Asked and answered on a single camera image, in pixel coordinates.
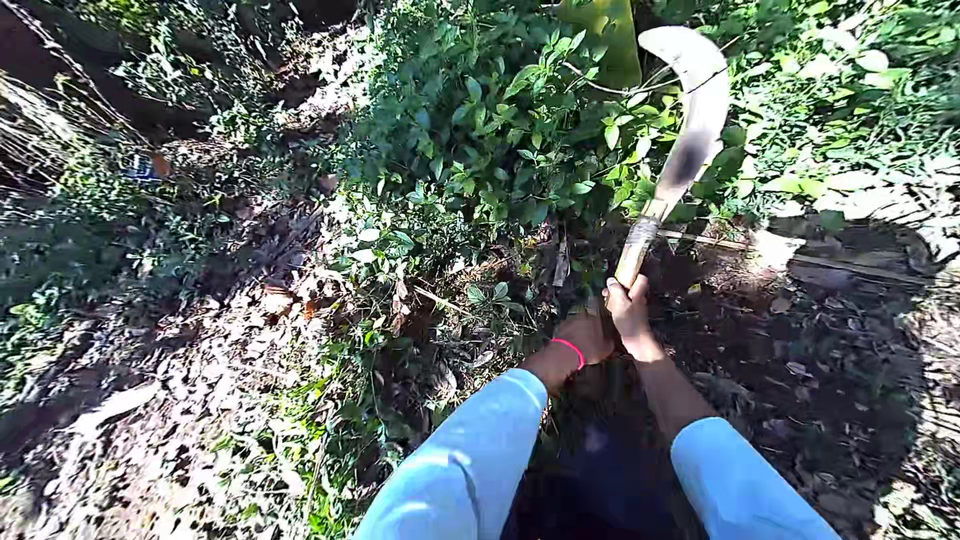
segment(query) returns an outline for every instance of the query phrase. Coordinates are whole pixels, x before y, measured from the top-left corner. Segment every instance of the fallen leaf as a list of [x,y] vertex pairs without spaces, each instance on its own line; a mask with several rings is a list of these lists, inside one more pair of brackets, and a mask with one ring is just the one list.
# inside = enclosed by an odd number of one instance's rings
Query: fallen leaf
[[117,392],[107,398],[100,406],[91,412],[80,415],[80,418],[70,427],[80,437],[92,439],[97,436],[98,428],[105,421],[134,410],[154,398],[160,389],[158,381],[146,385],[136,386],[130,390]]
[[793,306],[793,301],[789,298],[783,298],[779,296],[770,303],[770,312],[771,313],[786,313],[790,310],[790,307]]
[[280,471],[280,478],[289,486],[290,495],[294,497],[299,497],[306,493],[306,484],[303,483],[303,479],[300,477],[300,474],[297,471],[287,467],[283,467]]
[[357,235],[357,239],[361,242],[375,242],[380,238],[379,229],[364,229]]
[[790,373],[800,376],[800,377],[813,377],[806,372],[806,366],[800,362],[787,362],[786,369],[790,370]]
[[273,287],[268,287],[266,294],[260,299],[260,305],[266,309],[267,312],[274,315],[283,313],[289,309],[293,303],[294,299],[288,292]]

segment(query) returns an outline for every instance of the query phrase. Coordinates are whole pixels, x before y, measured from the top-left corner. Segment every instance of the curved blade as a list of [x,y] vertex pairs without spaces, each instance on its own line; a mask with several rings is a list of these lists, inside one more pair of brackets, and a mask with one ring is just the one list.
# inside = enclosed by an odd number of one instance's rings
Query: curved blade
[[662,220],[723,147],[719,139],[727,121],[730,80],[723,53],[695,30],[661,26],[640,34],[637,42],[665,61],[684,88],[684,123],[657,182],[655,199],[661,204],[656,217]]

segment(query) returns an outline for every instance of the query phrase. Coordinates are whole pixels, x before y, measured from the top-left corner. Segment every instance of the wooden handle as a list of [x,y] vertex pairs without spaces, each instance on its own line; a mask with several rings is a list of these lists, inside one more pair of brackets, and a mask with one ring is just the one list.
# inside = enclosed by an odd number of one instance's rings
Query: wooden handle
[[627,289],[634,286],[640,266],[643,265],[643,258],[657,237],[659,228],[660,220],[651,216],[640,216],[630,228],[620,261],[616,264],[616,272],[613,273],[616,280]]
[[613,273],[616,280],[628,290],[634,286],[636,275],[640,273],[640,266],[643,265],[643,258],[647,256],[650,244],[657,238],[660,223],[676,203],[676,201],[671,203],[656,198],[647,201],[640,212],[640,217],[630,228],[627,241],[623,245],[623,252],[620,253],[620,261],[616,264],[616,271]]

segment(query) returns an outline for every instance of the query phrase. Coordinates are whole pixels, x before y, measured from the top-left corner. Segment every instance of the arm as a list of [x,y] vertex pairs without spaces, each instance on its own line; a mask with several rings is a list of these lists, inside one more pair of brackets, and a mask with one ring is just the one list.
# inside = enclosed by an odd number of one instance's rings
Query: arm
[[[599,320],[578,316],[558,337],[588,363],[610,354]],[[373,500],[357,540],[495,540],[533,450],[547,390],[580,365],[573,349],[550,343],[480,389],[407,457]]]
[[684,493],[712,540],[839,539],[790,484],[707,404],[650,331],[647,281],[608,281],[608,307],[670,445]]

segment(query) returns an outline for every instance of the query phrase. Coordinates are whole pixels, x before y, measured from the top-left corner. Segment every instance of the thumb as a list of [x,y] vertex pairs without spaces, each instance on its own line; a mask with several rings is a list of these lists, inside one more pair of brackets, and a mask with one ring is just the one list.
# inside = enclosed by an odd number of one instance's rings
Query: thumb
[[607,278],[607,307],[611,312],[626,308],[630,304],[630,297],[627,296],[627,288],[620,284],[616,278]]

